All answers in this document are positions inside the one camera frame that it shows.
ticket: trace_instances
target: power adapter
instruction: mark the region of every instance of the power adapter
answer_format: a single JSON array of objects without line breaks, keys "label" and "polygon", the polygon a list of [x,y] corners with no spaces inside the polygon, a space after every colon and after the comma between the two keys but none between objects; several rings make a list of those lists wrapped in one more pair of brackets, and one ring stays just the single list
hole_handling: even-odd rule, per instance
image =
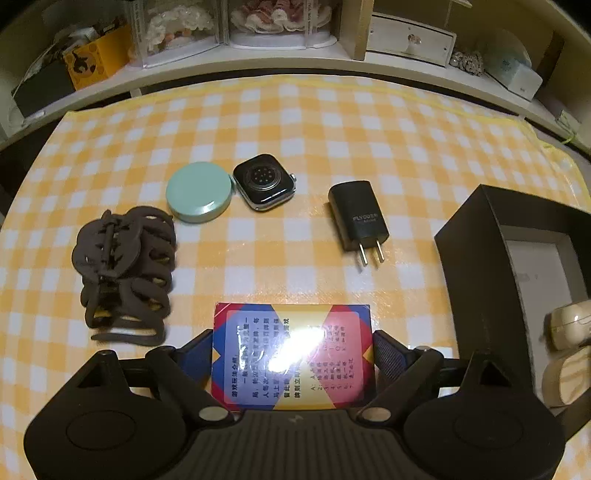
[{"label": "power adapter", "polygon": [[355,180],[333,185],[329,190],[329,202],[343,249],[347,252],[359,249],[363,266],[367,266],[364,249],[377,247],[383,263],[381,244],[390,233],[370,182]]}]

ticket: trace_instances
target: dark box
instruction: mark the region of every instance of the dark box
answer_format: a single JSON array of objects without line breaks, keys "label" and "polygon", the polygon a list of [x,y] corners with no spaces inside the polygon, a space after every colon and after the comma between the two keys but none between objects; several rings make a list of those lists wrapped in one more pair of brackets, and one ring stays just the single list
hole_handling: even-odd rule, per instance
[{"label": "dark box", "polygon": [[66,64],[55,60],[23,82],[14,101],[27,117],[75,91]]},{"label": "dark box", "polygon": [[[534,195],[480,185],[437,233],[435,242],[460,357],[469,359],[475,350],[490,350],[524,386],[540,396],[544,368],[558,354],[545,338],[544,315],[590,296],[591,215]],[[516,261],[511,255],[516,246],[517,251],[528,249],[527,242],[533,242],[530,245],[534,250],[536,245],[553,244],[556,257],[560,257],[559,269],[568,297],[555,295],[551,302],[557,304],[551,307],[546,296],[552,295],[546,295],[543,288],[536,293],[532,289],[535,283],[525,284],[531,280],[523,278],[527,274],[516,271],[516,265],[523,268],[527,259]],[[535,254],[530,254],[530,263],[532,258]],[[548,273],[551,269],[540,271],[551,277],[546,286],[556,281],[555,275]],[[536,311],[536,303],[543,308]],[[591,416],[590,392],[581,398],[579,405],[584,403],[582,410],[586,410],[584,424]]]}]

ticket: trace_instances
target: black smartwatch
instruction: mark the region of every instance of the black smartwatch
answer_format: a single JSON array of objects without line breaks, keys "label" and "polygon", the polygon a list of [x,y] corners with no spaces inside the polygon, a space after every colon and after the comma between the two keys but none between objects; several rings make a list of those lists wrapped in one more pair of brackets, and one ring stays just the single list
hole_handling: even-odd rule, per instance
[{"label": "black smartwatch", "polygon": [[258,212],[286,202],[296,192],[295,176],[267,153],[240,163],[234,168],[233,176],[247,204]]}]

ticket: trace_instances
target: checkered tablecloth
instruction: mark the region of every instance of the checkered tablecloth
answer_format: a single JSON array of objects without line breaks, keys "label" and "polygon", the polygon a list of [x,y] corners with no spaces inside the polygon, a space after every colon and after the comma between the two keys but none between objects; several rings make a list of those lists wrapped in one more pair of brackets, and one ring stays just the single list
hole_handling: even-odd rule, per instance
[{"label": "checkered tablecloth", "polygon": [[[217,301],[368,303],[375,328],[409,345],[456,351],[434,234],[479,183],[590,210],[572,159],[524,122],[411,87],[359,77],[273,76],[168,90],[68,113],[36,159],[0,233],[0,478],[33,478],[22,449],[31,418],[94,352],[84,323],[76,234],[109,208],[166,208],[183,165],[231,172],[259,153],[297,176],[283,206],[240,197],[204,225],[176,224],[166,343],[212,327]],[[331,185],[372,182],[390,230],[386,262],[341,251]],[[591,478],[591,427],[567,445],[559,480]]]}]

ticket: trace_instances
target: drawer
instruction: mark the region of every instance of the drawer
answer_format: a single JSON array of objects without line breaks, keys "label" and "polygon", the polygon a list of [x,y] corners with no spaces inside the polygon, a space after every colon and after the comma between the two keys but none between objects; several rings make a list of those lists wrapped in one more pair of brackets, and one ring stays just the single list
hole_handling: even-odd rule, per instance
[{"label": "drawer", "polygon": [[446,66],[452,56],[456,34],[404,18],[373,14],[368,51],[390,53]]}]

